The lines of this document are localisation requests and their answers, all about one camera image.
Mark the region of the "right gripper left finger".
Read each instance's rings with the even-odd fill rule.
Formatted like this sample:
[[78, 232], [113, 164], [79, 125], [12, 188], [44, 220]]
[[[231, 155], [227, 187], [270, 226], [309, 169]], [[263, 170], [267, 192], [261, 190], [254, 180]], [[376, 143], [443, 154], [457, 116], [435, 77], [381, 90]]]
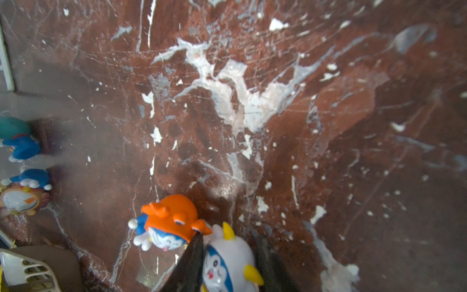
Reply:
[[188, 244], [161, 292], [200, 292], [204, 260], [204, 237], [196, 234]]

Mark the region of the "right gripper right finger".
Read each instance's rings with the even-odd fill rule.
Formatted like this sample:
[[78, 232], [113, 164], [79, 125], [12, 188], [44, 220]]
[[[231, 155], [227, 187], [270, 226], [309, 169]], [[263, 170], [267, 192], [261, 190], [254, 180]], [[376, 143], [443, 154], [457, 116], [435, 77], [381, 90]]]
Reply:
[[272, 244], [267, 238], [253, 233], [256, 264], [263, 277], [261, 292], [299, 292], [299, 287], [288, 273]]

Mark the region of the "orange blue cat figurine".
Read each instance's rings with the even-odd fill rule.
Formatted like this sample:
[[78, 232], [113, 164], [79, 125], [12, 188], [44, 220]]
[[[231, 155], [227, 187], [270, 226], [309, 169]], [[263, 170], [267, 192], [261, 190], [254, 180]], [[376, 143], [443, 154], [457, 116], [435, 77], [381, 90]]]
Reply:
[[210, 235], [212, 229], [198, 217], [192, 200], [183, 195], [169, 195], [159, 202], [142, 206], [142, 214], [128, 221], [136, 231], [133, 244], [143, 251], [155, 246], [171, 251], [189, 244], [195, 235]]

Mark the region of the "white blue small figurine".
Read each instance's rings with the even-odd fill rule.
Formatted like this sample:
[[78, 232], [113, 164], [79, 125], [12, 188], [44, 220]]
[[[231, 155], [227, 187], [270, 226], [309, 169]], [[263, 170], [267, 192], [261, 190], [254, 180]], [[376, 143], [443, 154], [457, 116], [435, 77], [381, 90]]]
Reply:
[[257, 292], [265, 284], [251, 247], [226, 222], [213, 226], [201, 276], [202, 292]]

